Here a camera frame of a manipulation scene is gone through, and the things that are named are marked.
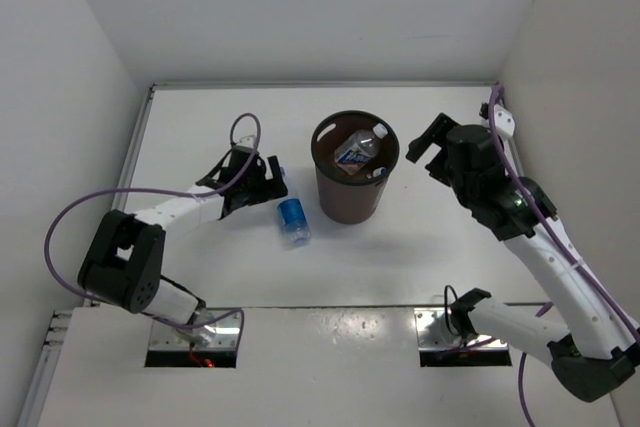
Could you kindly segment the brown plastic waste bin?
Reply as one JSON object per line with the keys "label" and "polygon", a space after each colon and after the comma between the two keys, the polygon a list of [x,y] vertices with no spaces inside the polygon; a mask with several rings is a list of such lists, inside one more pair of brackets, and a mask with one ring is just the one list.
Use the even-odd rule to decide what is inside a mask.
{"label": "brown plastic waste bin", "polygon": [[[379,154],[355,175],[337,168],[334,151],[355,131],[383,124],[388,135],[381,141]],[[342,224],[359,224],[375,212],[400,155],[399,140],[391,126],[378,116],[357,110],[336,112],[316,127],[311,137],[311,156],[315,165],[320,206],[327,217]],[[385,167],[388,172],[370,178],[371,172]]]}

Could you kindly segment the clear plastic bottle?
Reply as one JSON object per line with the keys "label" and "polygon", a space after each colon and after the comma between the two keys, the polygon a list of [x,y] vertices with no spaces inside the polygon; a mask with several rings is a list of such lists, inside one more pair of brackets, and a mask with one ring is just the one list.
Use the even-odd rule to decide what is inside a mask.
{"label": "clear plastic bottle", "polygon": [[379,167],[374,169],[369,175],[370,178],[378,178],[385,175],[388,172],[388,169],[385,167]]}

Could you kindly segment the blue label water bottle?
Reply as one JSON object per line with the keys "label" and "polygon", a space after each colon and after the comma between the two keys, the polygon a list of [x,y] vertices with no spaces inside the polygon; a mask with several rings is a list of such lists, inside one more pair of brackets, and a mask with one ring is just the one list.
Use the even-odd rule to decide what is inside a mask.
{"label": "blue label water bottle", "polygon": [[302,247],[310,242],[311,231],[295,182],[283,167],[280,172],[287,188],[287,195],[277,205],[282,238],[288,248]]}

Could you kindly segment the orange label clear bottle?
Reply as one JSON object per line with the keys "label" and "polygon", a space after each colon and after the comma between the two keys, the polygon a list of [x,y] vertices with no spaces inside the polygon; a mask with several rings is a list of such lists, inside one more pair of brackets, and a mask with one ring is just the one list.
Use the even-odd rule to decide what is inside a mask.
{"label": "orange label clear bottle", "polygon": [[334,164],[349,175],[355,175],[380,152],[381,141],[388,135],[387,128],[376,124],[369,130],[357,130],[335,151]]}

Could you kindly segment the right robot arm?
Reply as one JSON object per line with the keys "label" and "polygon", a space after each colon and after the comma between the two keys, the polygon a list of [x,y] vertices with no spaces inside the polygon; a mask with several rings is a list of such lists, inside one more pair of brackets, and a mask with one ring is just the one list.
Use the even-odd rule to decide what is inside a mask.
{"label": "right robot arm", "polygon": [[417,162],[432,145],[440,150],[426,166],[429,175],[525,265],[563,319],[546,321],[474,288],[432,324],[434,343],[451,353],[480,335],[504,340],[588,403],[620,387],[639,365],[639,325],[607,302],[545,192],[527,177],[509,175],[504,152],[485,126],[439,114],[410,142],[407,159]]}

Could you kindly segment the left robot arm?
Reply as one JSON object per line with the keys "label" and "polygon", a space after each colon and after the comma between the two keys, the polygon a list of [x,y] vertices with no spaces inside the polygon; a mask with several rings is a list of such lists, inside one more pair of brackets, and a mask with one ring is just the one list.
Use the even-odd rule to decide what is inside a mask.
{"label": "left robot arm", "polygon": [[204,324],[206,302],[162,274],[165,241],[232,212],[285,197],[277,156],[236,144],[187,191],[154,207],[102,218],[77,281],[87,293],[180,330]]}

